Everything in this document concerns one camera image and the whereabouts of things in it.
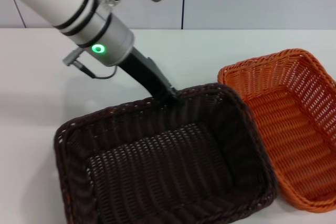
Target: woven texture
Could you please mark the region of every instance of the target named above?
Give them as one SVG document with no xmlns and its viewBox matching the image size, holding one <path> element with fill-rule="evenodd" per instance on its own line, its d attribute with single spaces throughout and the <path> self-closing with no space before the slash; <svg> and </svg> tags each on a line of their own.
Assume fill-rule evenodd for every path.
<svg viewBox="0 0 336 224">
<path fill-rule="evenodd" d="M 225 67 L 218 81 L 251 107 L 286 199 L 336 209 L 336 88 L 317 59 L 289 49 Z"/>
<path fill-rule="evenodd" d="M 74 119 L 56 133 L 68 223 L 230 223 L 270 205 L 276 179 L 251 114 L 228 86 Z"/>
</svg>

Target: dark brown basket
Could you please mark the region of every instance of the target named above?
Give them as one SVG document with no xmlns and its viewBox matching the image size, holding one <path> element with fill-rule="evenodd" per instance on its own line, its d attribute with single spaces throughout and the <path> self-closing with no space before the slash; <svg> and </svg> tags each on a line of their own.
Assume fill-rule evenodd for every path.
<svg viewBox="0 0 336 224">
<path fill-rule="evenodd" d="M 221 84 L 73 119 L 55 151 L 68 223 L 230 223 L 270 205 L 276 179 L 251 114 Z"/>
</svg>

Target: white tabletop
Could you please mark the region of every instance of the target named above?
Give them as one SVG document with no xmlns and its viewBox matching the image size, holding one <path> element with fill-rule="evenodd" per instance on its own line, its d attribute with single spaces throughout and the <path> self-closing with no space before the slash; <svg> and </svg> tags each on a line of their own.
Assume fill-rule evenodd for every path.
<svg viewBox="0 0 336 224">
<path fill-rule="evenodd" d="M 172 84 L 216 82 L 220 68 L 287 48 L 313 53 L 336 79 L 336 31 L 135 30 L 136 47 Z M 64 224 L 52 148 L 54 133 L 81 115 L 149 94 L 122 70 L 91 80 L 62 58 L 75 45 L 53 29 L 0 29 L 0 223 Z M 84 56 L 98 74 L 112 69 Z M 336 211 L 312 214 L 277 199 L 237 224 L 331 224 Z"/>
</svg>

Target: orange basket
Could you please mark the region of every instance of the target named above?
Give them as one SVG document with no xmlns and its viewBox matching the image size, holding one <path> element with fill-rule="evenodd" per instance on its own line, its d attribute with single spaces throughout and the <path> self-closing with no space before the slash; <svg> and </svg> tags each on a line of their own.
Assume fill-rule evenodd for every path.
<svg viewBox="0 0 336 224">
<path fill-rule="evenodd" d="M 336 209 L 336 83 L 318 60 L 289 49 L 220 70 L 251 107 L 284 197 L 310 212 Z"/>
</svg>

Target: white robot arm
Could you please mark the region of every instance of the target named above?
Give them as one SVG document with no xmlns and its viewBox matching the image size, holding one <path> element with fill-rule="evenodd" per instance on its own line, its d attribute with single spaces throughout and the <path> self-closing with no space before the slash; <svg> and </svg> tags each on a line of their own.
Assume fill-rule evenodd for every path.
<svg viewBox="0 0 336 224">
<path fill-rule="evenodd" d="M 168 80 L 151 59 L 134 48 L 132 31 L 112 14 L 112 9 L 121 0 L 21 1 L 78 46 L 64 59 L 66 65 L 74 65 L 90 77 L 97 78 L 78 61 L 80 54 L 86 51 L 105 66 L 121 67 L 159 102 L 175 102 L 175 90 Z"/>
</svg>

